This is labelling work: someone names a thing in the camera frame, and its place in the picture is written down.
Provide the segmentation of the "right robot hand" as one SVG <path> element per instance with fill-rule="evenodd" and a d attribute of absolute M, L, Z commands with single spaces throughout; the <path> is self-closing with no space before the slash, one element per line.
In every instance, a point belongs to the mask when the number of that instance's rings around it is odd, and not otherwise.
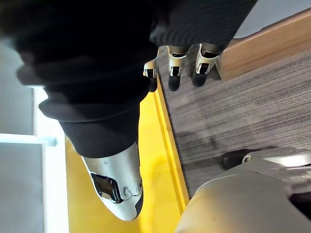
<path fill-rule="evenodd" d="M 40 86 L 41 112 L 56 119 L 82 156 L 93 187 L 117 218 L 143 205 L 140 102 L 157 88 L 157 56 L 169 50 L 169 88 L 199 44 L 195 86 L 226 49 L 254 0 L 3 0 L 0 39 L 23 65 L 25 86 Z"/>

